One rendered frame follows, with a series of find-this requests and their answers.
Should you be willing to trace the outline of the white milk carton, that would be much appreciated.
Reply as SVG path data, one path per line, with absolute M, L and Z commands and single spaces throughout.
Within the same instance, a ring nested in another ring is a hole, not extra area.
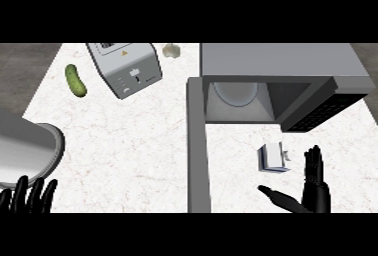
M 283 173 L 290 170 L 287 151 L 280 142 L 265 143 L 258 149 L 258 169 L 262 172 Z

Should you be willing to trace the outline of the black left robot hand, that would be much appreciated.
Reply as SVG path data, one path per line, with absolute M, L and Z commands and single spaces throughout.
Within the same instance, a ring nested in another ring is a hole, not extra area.
M 48 213 L 55 187 L 55 179 L 44 184 L 44 179 L 38 178 L 32 188 L 27 188 L 27 176 L 23 175 L 17 180 L 14 190 L 4 189 L 0 192 L 0 214 Z

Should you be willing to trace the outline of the grey metal pot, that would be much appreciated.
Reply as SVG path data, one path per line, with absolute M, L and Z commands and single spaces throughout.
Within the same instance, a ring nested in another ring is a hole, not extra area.
M 27 186 L 57 167 L 64 151 L 60 129 L 32 123 L 0 108 L 0 189 L 14 189 L 18 177 Z

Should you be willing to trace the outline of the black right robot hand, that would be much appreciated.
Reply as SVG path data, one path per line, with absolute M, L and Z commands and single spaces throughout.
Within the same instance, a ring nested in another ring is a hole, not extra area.
M 292 213 L 329 213 L 330 192 L 323 180 L 323 159 L 317 145 L 303 152 L 303 187 L 301 201 L 264 185 L 256 189 L 271 203 Z

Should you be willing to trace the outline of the grey microwave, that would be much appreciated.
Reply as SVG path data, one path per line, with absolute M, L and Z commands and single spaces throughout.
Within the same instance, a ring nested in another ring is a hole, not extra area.
M 205 120 L 305 133 L 374 89 L 349 45 L 203 43 Z

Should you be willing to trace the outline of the green cucumber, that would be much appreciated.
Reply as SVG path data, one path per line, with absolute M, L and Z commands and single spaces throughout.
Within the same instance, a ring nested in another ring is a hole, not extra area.
M 73 95 L 76 97 L 83 97 L 86 94 L 86 88 L 79 79 L 76 67 L 73 64 L 67 64 L 64 67 L 64 78 L 66 78 L 66 83 Z

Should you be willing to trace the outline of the grey microwave door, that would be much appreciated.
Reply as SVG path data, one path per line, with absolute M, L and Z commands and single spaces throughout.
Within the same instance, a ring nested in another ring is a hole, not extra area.
M 209 176 L 206 158 L 202 79 L 190 77 L 185 85 L 187 103 L 187 212 L 209 213 Z

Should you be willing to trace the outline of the pale garlic bulb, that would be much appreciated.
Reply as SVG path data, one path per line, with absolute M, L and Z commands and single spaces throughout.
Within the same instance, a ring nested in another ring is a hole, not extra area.
M 179 56 L 179 47 L 175 44 L 168 43 L 162 48 L 162 55 L 165 57 L 176 58 Z

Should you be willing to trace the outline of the silver toaster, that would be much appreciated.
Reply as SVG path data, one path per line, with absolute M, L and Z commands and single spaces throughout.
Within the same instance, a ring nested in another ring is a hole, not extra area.
M 162 79 L 154 47 L 150 43 L 86 43 L 98 75 L 117 99 Z

